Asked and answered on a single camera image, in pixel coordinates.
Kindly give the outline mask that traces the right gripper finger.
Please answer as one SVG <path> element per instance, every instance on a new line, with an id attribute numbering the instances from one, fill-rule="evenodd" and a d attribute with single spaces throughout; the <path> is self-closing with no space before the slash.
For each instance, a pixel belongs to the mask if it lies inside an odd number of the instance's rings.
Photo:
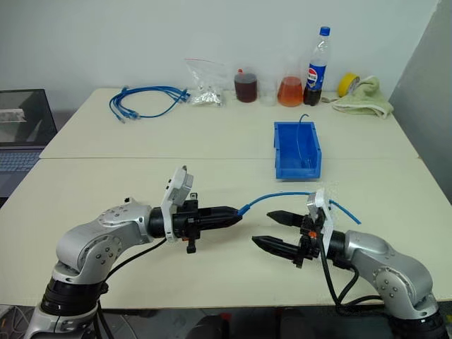
<path id="1" fill-rule="evenodd" d="M 271 211 L 266 213 L 266 215 L 270 219 L 276 221 L 278 224 L 290 227 L 301 227 L 305 218 L 304 215 L 299 215 L 284 210 Z"/>
<path id="2" fill-rule="evenodd" d="M 282 258 L 295 258 L 299 251 L 298 246 L 272 236 L 253 236 L 251 240 L 265 252 Z"/>

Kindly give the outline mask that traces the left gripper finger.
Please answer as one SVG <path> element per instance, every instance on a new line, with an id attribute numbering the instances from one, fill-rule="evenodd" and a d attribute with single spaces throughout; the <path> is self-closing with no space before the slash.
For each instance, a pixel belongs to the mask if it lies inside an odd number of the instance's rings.
<path id="1" fill-rule="evenodd" d="M 242 215 L 239 210 L 229 206 L 217 206 L 212 208 L 212 215 L 221 220 L 242 219 Z"/>
<path id="2" fill-rule="evenodd" d="M 242 217 L 220 218 L 213 223 L 213 225 L 211 226 L 211 229 L 218 230 L 218 229 L 228 228 L 228 227 L 231 227 L 231 226 L 237 224 L 241 220 L 242 220 Z"/>

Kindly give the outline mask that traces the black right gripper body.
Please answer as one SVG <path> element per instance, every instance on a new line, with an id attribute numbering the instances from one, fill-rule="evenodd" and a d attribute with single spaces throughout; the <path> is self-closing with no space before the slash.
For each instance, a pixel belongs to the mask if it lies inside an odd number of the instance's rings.
<path id="1" fill-rule="evenodd" d="M 304 259 L 313 260 L 319 257 L 318 240 L 321 238 L 325 215 L 323 211 L 318 211 L 315 218 L 310 215 L 295 215 L 292 221 L 293 226 L 298 227 L 301 234 L 297 254 L 292 262 L 297 268 L 301 268 Z"/>

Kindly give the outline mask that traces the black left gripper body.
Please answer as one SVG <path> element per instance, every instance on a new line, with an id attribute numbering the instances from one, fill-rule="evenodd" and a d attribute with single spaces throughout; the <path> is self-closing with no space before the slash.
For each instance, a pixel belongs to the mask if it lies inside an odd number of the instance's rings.
<path id="1" fill-rule="evenodd" d="M 174 234 L 187 242 L 187 254 L 196 253 L 196 241 L 201 238 L 201 231 L 211 224 L 213 210 L 198 207 L 198 194 L 191 193 L 183 204 L 177 207 Z"/>

